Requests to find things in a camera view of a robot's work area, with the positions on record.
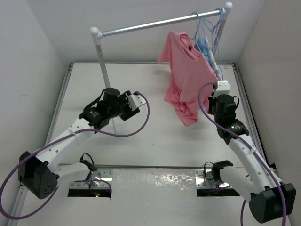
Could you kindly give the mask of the pink t shirt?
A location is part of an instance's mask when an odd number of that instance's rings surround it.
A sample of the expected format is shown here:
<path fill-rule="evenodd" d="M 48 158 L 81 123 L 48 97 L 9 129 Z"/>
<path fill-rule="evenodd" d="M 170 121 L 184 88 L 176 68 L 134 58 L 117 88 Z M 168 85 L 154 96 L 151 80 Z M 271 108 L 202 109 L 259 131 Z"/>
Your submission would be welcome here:
<path fill-rule="evenodd" d="M 207 83 L 218 81 L 204 54 L 196 50 L 185 32 L 170 31 L 158 57 L 168 62 L 171 83 L 164 100 L 169 102 L 185 126 L 198 122 L 198 93 Z"/>

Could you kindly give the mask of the light blue wire hanger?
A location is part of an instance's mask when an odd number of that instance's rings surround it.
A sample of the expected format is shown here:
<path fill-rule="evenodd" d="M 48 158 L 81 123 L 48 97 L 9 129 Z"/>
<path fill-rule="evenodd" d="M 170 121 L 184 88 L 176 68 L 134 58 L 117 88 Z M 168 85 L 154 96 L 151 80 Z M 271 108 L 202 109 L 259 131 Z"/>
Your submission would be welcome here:
<path fill-rule="evenodd" d="M 195 20 L 193 22 L 188 22 L 189 25 L 185 25 L 185 29 L 183 30 L 180 37 L 196 42 L 200 37 L 200 30 L 202 29 L 202 19 L 197 11 L 193 12 L 191 15 L 196 16 Z"/>

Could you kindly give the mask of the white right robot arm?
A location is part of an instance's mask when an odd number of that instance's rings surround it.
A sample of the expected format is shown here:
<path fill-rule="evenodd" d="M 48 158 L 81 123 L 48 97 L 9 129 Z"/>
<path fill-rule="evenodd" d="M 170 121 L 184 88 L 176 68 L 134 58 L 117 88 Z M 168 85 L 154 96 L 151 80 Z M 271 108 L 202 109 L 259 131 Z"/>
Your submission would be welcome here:
<path fill-rule="evenodd" d="M 249 204 L 258 223 L 284 218 L 292 213 L 296 189 L 284 183 L 264 161 L 246 126 L 236 118 L 238 104 L 234 99 L 226 94 L 209 97 L 209 114 L 214 117 L 219 137 L 239 158 L 247 176 L 224 160 L 213 164 L 212 177 L 230 184 Z"/>

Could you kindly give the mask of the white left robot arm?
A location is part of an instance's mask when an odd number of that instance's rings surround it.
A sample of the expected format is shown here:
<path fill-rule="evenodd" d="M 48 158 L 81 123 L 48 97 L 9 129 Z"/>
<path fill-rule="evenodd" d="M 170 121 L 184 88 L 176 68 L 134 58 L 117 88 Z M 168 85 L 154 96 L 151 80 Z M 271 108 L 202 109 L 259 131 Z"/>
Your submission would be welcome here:
<path fill-rule="evenodd" d="M 100 177 L 97 167 L 87 160 L 60 166 L 61 161 L 80 143 L 107 126 L 111 119 L 128 120 L 140 111 L 146 100 L 138 93 L 120 93 L 115 88 L 106 88 L 101 95 L 88 104 L 75 122 L 49 147 L 34 157 L 25 152 L 19 158 L 19 181 L 37 198 L 44 199 L 61 184 Z"/>

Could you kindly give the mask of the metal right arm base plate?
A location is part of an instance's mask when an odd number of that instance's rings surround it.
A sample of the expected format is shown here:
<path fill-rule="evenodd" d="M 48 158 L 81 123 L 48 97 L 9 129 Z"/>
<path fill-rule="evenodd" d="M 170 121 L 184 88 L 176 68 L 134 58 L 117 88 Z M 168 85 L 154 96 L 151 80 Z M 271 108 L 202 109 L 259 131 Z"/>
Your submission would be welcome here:
<path fill-rule="evenodd" d="M 196 169 L 195 170 L 196 187 L 200 189 L 228 189 L 232 188 L 226 182 L 216 182 L 213 179 L 211 168 L 209 169 Z"/>

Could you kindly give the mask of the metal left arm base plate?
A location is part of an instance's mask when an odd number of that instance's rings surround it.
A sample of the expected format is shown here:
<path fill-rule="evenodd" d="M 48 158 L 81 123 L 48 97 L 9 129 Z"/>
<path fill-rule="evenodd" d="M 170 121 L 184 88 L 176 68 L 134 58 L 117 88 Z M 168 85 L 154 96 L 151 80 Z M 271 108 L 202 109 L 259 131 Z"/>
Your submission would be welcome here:
<path fill-rule="evenodd" d="M 71 182 L 70 189 L 105 189 L 112 184 L 113 171 L 109 169 L 99 169 L 97 172 L 89 173 L 86 182 Z"/>

